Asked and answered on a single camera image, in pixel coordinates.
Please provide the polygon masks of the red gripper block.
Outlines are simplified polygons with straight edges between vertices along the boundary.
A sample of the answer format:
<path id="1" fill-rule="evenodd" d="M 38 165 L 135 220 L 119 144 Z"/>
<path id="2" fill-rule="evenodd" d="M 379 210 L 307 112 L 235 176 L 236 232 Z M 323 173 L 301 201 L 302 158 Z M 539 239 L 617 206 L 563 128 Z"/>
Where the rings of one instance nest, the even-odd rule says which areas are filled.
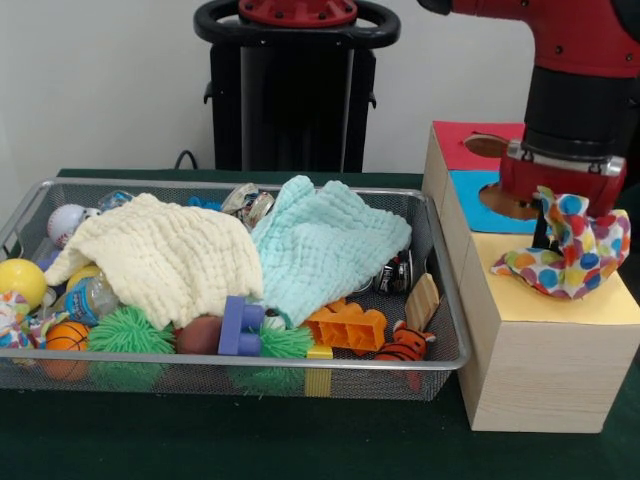
<path id="1" fill-rule="evenodd" d="M 500 164 L 500 186 L 508 195 L 518 200 L 532 200 L 539 186 L 554 194 L 575 194 L 589 200 L 587 213 L 591 217 L 606 215 L 614 208 L 626 176 L 626 165 L 617 176 L 566 170 L 552 166 L 503 158 Z M 540 199 L 534 199 L 531 207 L 537 211 L 532 247 L 548 249 L 548 224 Z"/>

